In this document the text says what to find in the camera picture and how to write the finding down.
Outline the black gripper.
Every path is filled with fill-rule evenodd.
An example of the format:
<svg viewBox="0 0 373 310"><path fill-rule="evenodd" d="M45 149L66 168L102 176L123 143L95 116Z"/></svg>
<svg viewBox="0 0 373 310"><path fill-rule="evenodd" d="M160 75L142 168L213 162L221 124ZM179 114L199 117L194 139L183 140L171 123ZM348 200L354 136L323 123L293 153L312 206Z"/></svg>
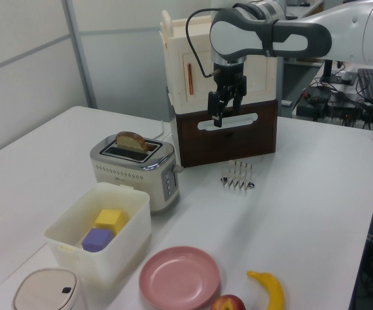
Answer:
<svg viewBox="0 0 373 310"><path fill-rule="evenodd" d="M208 113L215 127L222 126L223 103L220 97L233 98L233 112L240 113L243 96L247 94L247 77L244 75L244 63L229 65L214 64L214 81L217 89L208 93Z"/></svg>

